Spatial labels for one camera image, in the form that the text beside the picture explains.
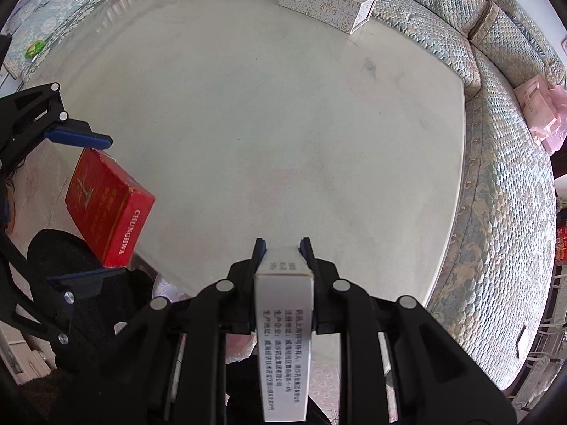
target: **metal screw head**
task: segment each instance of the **metal screw head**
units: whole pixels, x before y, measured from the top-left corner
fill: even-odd
[[[228,279],[224,279],[217,283],[217,291],[229,292],[232,291],[232,288],[234,288],[234,283]]]
[[[333,283],[333,288],[340,292],[347,292],[350,289],[350,283],[345,279],[338,279]]]
[[[160,311],[163,310],[169,301],[165,297],[156,297],[150,302],[150,307],[152,310]]]
[[[402,296],[400,297],[400,305],[408,310],[412,310],[417,306],[417,300],[412,296]]]
[[[73,292],[71,292],[71,291],[65,292],[63,297],[68,304],[75,302],[75,296],[73,295]]]

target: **marble tabletop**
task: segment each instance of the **marble tabletop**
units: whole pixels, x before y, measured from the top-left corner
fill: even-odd
[[[370,294],[425,303],[459,195],[462,81],[376,20],[348,36],[277,1],[110,0],[30,84],[58,81],[70,116],[113,137],[157,199],[137,251],[188,294],[256,237],[309,236]]]

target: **pink plastic bag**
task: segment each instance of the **pink plastic bag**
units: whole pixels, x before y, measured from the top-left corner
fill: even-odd
[[[542,144],[548,154],[563,145],[567,136],[567,92],[562,86],[548,89],[542,75],[514,89],[534,142]]]
[[[563,86],[558,85],[550,89],[549,94],[560,119],[559,129],[542,142],[543,148],[551,156],[563,146],[567,137],[567,91],[563,89]]]

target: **red cigarette box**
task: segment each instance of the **red cigarette box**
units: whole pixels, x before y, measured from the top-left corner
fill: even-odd
[[[555,265],[567,265],[567,227],[565,226],[557,229]]]
[[[71,179],[67,210],[106,268],[125,267],[155,197],[106,153],[85,149]]]

